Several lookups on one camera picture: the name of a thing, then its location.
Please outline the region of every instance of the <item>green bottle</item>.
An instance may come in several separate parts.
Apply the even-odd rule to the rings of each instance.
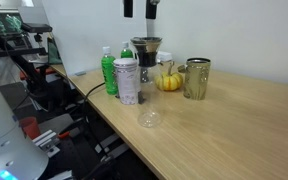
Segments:
[[[121,58],[133,58],[133,52],[128,48],[128,42],[123,42],[123,50],[121,52]]]
[[[102,58],[102,71],[106,86],[106,92],[111,95],[117,94],[117,83],[114,77],[114,65],[115,58],[111,55],[110,47],[103,47],[104,56]]]

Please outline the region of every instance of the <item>white robot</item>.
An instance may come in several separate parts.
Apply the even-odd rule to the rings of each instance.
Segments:
[[[38,179],[47,164],[48,156],[24,135],[0,93],[0,180]]]

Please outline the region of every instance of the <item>cup handle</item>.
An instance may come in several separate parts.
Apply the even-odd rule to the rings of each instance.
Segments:
[[[177,71],[180,72],[180,73],[185,73],[186,70],[185,70],[185,65],[181,65],[177,68]]]

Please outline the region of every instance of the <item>small pumpkin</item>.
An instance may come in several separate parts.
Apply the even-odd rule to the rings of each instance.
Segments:
[[[162,76],[155,78],[155,85],[158,89],[164,91],[174,91],[179,89],[183,84],[183,76],[177,72],[172,73],[174,61],[170,63],[168,72],[162,72]]]

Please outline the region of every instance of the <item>white bottle cap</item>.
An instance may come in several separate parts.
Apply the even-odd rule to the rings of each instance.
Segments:
[[[103,53],[104,54],[110,54],[111,53],[111,48],[109,46],[103,47]]]
[[[128,42],[127,41],[123,42],[123,48],[128,48]]]

